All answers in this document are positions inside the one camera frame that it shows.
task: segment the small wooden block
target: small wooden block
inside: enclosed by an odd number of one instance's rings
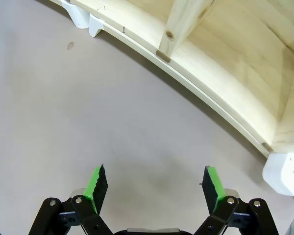
[[[159,50],[156,51],[156,55],[160,57],[161,59],[163,59],[164,61],[166,61],[167,63],[171,61],[170,57],[167,57],[164,53],[162,53]]]
[[[270,145],[266,142],[262,143],[262,146],[266,148],[266,150],[269,151],[269,153],[274,152],[274,150],[270,147]]]

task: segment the metal screw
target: metal screw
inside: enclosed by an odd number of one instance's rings
[[[227,200],[227,202],[228,202],[229,204],[233,204],[233,203],[234,203],[234,199],[233,199],[232,197],[230,197],[230,198]]]
[[[51,205],[51,206],[54,206],[56,203],[57,203],[57,202],[56,202],[54,199],[52,199],[52,200],[50,201],[50,205]]]
[[[259,201],[254,201],[254,205],[255,205],[256,207],[259,207],[259,206],[260,206],[260,202],[259,202]]]
[[[81,198],[77,198],[77,199],[75,200],[75,202],[76,202],[76,203],[80,203],[80,202],[82,202],[82,199],[81,199]]]

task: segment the green gripper pad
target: green gripper pad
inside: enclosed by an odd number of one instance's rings
[[[227,196],[216,168],[211,166],[205,167],[201,185],[204,191],[209,214],[211,214],[217,208],[218,202]]]
[[[108,183],[103,165],[96,167],[84,196],[93,204],[93,208],[97,214],[100,213],[104,197],[108,189]]]

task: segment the wooden post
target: wooden post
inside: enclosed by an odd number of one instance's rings
[[[214,0],[175,0],[157,55],[168,59],[176,47],[192,32]]]

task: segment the white plastic bracket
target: white plastic bracket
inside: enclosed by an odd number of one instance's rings
[[[101,30],[103,30],[104,21],[89,14],[89,34],[95,37]]]
[[[88,28],[89,27],[89,13],[79,6],[75,6],[67,2],[66,0],[61,0],[62,7],[67,10],[73,23],[78,28]]]
[[[276,192],[294,196],[294,153],[270,153],[263,178]]]

